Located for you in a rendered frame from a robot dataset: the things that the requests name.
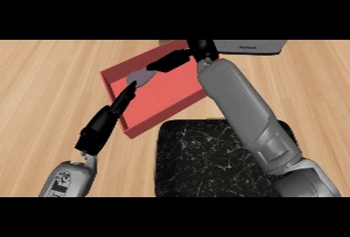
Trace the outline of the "black marbled cutting board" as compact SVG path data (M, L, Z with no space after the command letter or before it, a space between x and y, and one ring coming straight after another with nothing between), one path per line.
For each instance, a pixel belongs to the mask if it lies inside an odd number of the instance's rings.
M162 123L156 139L158 197L276 197L273 183L223 119Z

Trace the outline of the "grey eggplant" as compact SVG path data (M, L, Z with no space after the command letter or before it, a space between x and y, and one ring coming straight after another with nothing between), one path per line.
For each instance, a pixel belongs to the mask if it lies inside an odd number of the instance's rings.
M127 76L127 84L134 83L136 87L140 87L156 75L155 70L140 69L131 72Z

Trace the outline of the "grey appliance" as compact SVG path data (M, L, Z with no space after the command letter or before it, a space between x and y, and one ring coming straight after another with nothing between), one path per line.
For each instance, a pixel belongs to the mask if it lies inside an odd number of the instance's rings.
M286 40L214 40L220 54L277 55Z

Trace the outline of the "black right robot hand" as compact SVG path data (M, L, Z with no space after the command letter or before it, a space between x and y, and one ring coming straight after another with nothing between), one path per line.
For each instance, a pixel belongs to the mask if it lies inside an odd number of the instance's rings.
M161 59L146 66L147 71L170 72L172 69L186 64L193 57L195 62L203 59L214 61L218 58L212 40L187 40L187 49L174 50Z

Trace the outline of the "red tray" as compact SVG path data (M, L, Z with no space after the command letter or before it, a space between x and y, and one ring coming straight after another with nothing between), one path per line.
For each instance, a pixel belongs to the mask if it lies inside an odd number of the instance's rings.
M174 50L186 48L184 40L172 40L100 72L110 100L115 100L127 86L128 74L143 69ZM137 88L136 98L118 120L122 133L134 139L205 96L196 80L196 62L190 57L184 65L167 73L158 72Z

